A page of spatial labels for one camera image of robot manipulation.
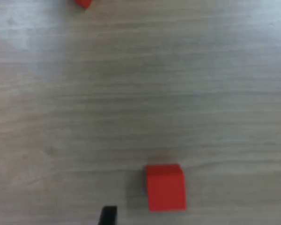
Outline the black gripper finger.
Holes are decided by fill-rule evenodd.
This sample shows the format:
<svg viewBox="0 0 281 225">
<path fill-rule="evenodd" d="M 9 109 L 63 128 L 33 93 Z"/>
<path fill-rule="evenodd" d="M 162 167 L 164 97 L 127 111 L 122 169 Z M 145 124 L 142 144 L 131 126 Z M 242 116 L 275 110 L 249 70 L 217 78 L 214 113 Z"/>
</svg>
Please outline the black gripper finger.
<svg viewBox="0 0 281 225">
<path fill-rule="evenodd" d="M 104 206 L 100 213 L 98 225 L 116 225 L 117 215 L 117 206 Z"/>
</svg>

